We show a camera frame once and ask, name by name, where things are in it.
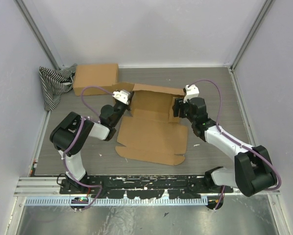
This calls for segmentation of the brown cardboard box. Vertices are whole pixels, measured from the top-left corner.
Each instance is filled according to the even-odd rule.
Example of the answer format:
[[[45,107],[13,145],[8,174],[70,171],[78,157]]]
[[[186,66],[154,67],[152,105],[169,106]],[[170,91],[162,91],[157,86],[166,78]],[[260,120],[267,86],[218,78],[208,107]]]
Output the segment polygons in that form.
[[[113,85],[118,82],[118,69],[118,64],[78,65],[73,82],[74,94],[80,96],[88,86],[102,87],[112,93]]]

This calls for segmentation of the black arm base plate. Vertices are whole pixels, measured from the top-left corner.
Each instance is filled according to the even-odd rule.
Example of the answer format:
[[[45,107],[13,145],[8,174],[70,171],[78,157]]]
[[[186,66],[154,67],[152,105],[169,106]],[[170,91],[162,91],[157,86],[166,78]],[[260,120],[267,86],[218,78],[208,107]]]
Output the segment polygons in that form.
[[[60,186],[60,194],[87,194],[99,199],[159,199],[168,193],[169,199],[195,199],[204,193],[221,193],[221,186],[209,188],[202,175],[90,175],[89,185],[98,188],[78,192],[70,188],[64,177]]]

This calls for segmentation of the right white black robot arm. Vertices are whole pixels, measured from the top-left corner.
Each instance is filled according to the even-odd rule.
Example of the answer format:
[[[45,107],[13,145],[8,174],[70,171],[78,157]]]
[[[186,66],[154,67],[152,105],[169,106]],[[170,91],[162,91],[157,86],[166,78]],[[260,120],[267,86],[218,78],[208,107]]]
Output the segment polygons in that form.
[[[203,98],[176,98],[172,110],[174,117],[189,120],[197,137],[217,147],[234,162],[232,169],[219,166],[205,172],[205,187],[210,193],[228,186],[250,197],[263,190],[280,188],[281,177],[273,167],[267,149],[246,144],[227,133],[208,117]]]

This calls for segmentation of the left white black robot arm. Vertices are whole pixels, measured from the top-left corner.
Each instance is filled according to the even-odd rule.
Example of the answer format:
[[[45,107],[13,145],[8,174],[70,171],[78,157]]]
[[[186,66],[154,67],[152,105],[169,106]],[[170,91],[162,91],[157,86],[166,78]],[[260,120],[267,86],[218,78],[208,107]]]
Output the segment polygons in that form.
[[[117,100],[114,106],[104,105],[100,110],[99,122],[70,112],[51,132],[50,141],[60,153],[66,170],[66,182],[77,194],[83,194],[89,187],[88,174],[85,170],[81,149],[88,137],[109,141],[116,133],[116,125],[130,101],[123,103]]]

